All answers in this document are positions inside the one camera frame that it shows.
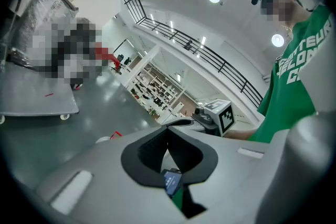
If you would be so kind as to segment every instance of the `white strip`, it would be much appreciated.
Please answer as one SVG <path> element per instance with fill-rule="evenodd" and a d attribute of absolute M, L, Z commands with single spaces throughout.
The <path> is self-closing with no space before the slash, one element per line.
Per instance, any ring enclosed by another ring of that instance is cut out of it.
<path fill-rule="evenodd" d="M 249 157 L 256 158 L 256 159 L 261 159 L 264 155 L 262 152 L 251 151 L 251 150 L 247 150 L 246 148 L 242 148 L 242 147 L 238 149 L 237 152 L 243 155 L 249 156 Z"/>
<path fill-rule="evenodd" d="M 92 180 L 88 171 L 80 171 L 50 205 L 64 215 L 68 215 L 87 189 Z"/>

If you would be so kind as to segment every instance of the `black railing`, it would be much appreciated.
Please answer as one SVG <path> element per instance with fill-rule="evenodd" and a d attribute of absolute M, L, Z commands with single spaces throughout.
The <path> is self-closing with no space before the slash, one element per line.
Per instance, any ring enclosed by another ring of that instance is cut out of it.
<path fill-rule="evenodd" d="M 171 40 L 171 42 L 181 45 L 190 53 L 194 54 L 195 57 L 206 61 L 213 66 L 218 73 L 226 76 L 256 107 L 259 107 L 263 97 L 256 88 L 254 88 L 253 85 L 222 56 L 208 48 L 206 45 L 202 45 L 197 39 L 186 33 L 172 28 L 169 25 L 147 18 L 140 0 L 124 0 L 124 3 L 127 5 L 130 14 L 138 25 L 163 35 Z M 192 42 L 190 43 L 190 46 L 187 46 L 187 43 L 190 40 Z"/>

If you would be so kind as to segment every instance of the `green object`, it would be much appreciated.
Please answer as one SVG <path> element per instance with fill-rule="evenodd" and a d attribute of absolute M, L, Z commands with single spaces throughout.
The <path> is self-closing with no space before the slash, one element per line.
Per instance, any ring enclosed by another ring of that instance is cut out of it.
<path fill-rule="evenodd" d="M 175 193 L 172 198 L 173 203 L 177 206 L 177 208 L 182 211 L 182 202 L 183 202 L 183 187 L 179 188 L 179 190 Z"/>
<path fill-rule="evenodd" d="M 291 128 L 299 119 L 315 112 L 297 75 L 331 31 L 329 16 L 329 9 L 320 5 L 307 20 L 294 25 L 293 40 L 275 62 L 269 89 L 258 108 L 265 116 L 264 122 L 250 141 L 270 143 L 274 133 Z"/>

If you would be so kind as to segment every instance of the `gray floor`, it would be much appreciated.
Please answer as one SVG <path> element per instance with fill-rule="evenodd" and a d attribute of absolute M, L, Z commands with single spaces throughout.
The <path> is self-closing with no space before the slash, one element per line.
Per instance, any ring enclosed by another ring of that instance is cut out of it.
<path fill-rule="evenodd" d="M 0 126 L 8 168 L 30 188 L 102 136 L 158 126 L 109 70 L 85 82 L 74 96 L 79 114 L 66 121 L 58 116 L 6 117 Z"/>

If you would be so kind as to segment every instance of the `caster wheel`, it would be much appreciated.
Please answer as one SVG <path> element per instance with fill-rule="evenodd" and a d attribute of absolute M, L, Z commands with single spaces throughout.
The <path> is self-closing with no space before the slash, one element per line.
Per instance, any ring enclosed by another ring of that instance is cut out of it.
<path fill-rule="evenodd" d="M 61 118 L 61 120 L 65 121 L 65 120 L 67 120 L 70 117 L 70 115 L 69 114 L 67 114 L 67 115 L 61 115 L 59 117 Z"/>

